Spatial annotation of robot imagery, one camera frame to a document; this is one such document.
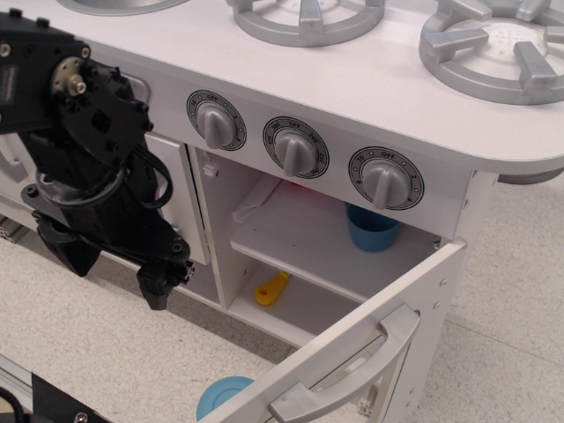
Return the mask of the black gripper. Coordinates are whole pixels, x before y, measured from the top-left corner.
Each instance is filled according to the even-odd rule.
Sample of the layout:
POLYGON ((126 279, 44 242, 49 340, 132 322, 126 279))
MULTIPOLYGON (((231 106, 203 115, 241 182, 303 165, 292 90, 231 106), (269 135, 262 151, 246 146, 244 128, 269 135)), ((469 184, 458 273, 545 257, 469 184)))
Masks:
POLYGON ((135 162, 96 194, 38 173, 22 189, 38 234, 70 271, 84 277, 106 251, 141 268, 139 288, 151 310, 165 310, 174 288, 193 274, 189 244, 158 211, 158 179, 135 162))

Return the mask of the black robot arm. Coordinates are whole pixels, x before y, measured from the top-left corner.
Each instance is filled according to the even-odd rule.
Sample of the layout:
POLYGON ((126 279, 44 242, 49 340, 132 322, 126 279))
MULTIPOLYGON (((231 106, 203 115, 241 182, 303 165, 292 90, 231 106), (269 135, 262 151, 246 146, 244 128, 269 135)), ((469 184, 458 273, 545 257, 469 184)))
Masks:
POLYGON ((173 195, 166 165, 149 151, 149 108, 116 67, 47 19, 1 16, 1 131, 19 136, 36 181, 21 196, 37 231, 72 272, 101 252, 135 263, 150 308, 163 310, 189 280, 189 245, 160 216, 173 195))

